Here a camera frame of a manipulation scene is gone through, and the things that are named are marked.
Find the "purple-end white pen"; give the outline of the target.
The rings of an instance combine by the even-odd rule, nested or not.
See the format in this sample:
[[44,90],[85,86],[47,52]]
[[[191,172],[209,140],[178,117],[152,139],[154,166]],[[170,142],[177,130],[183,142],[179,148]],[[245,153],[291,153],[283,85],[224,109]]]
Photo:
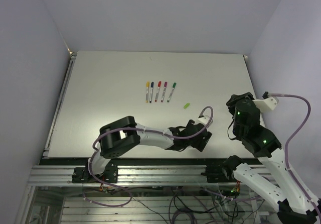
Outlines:
[[166,89],[167,89],[167,87],[163,87],[162,97],[161,97],[161,100],[160,100],[161,102],[164,102]]

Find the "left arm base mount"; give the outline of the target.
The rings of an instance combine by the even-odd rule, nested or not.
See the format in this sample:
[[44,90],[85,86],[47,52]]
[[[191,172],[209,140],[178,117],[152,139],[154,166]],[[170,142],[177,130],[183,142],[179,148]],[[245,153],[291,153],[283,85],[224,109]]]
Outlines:
[[[116,183],[118,179],[118,167],[111,163],[104,166],[101,173],[95,174],[95,177],[101,181],[108,183]],[[72,183],[98,183],[98,181],[90,174],[88,164],[84,167],[76,167],[72,174]]]

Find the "red-end white pen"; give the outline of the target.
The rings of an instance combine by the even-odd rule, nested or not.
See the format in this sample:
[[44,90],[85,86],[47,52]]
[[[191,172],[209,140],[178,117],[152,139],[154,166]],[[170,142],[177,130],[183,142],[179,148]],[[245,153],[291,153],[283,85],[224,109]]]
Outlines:
[[157,102],[157,100],[158,100],[160,88],[161,88],[161,86],[160,86],[160,87],[157,87],[157,91],[156,91],[156,95],[155,95],[155,99],[154,99],[155,102]]

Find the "yellow-end white pen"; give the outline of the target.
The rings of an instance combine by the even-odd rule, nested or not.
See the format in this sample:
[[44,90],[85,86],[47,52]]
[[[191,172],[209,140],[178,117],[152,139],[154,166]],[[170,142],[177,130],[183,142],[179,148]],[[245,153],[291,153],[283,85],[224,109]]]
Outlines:
[[149,102],[149,87],[146,87],[146,95],[145,95],[145,102],[148,103]]

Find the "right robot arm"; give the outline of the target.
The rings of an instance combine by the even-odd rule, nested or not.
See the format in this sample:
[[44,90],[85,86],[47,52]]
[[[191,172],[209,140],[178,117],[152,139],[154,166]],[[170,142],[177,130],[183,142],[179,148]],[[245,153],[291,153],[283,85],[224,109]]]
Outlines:
[[221,176],[246,184],[262,197],[277,213],[282,223],[316,223],[320,221],[320,198],[304,184],[288,158],[288,145],[260,123],[263,112],[272,111],[280,93],[265,92],[262,99],[251,93],[231,95],[226,106],[232,114],[234,139],[240,141],[269,171],[275,184],[255,172],[236,155],[230,156],[221,169]]

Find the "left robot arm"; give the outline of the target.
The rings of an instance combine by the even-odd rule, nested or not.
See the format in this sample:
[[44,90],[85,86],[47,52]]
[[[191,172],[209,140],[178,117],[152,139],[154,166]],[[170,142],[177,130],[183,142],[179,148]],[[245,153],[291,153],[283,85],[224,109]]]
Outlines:
[[213,119],[200,115],[197,121],[167,129],[153,129],[138,124],[133,116],[127,116],[99,130],[93,144],[94,154],[88,159],[84,176],[90,182],[101,179],[111,159],[121,157],[136,146],[152,146],[164,150],[181,152],[188,147],[203,151],[212,133],[207,128]]

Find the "blue-end white pen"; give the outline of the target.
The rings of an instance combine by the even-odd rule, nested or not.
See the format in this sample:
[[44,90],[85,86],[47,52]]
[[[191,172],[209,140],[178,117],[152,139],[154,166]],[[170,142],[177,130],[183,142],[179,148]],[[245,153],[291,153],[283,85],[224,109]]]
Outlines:
[[149,103],[152,102],[152,95],[153,95],[153,88],[150,86],[150,92],[149,92]]

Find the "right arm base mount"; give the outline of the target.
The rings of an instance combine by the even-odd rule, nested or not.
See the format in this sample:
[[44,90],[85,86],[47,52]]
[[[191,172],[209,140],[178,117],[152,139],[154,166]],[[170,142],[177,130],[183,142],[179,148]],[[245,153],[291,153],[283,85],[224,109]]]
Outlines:
[[234,182],[233,172],[237,167],[245,162],[236,155],[230,156],[221,165],[208,165],[202,176],[205,176],[208,183]]

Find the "green-end white pen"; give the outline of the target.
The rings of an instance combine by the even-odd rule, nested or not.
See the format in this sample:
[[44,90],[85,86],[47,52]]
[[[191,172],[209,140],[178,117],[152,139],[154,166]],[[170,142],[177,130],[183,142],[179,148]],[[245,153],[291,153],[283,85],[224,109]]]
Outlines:
[[173,96],[174,90],[175,90],[175,88],[173,88],[173,86],[172,86],[171,92],[170,92],[169,97],[168,97],[168,99],[167,99],[167,103],[171,101],[171,98],[172,98],[172,96]]

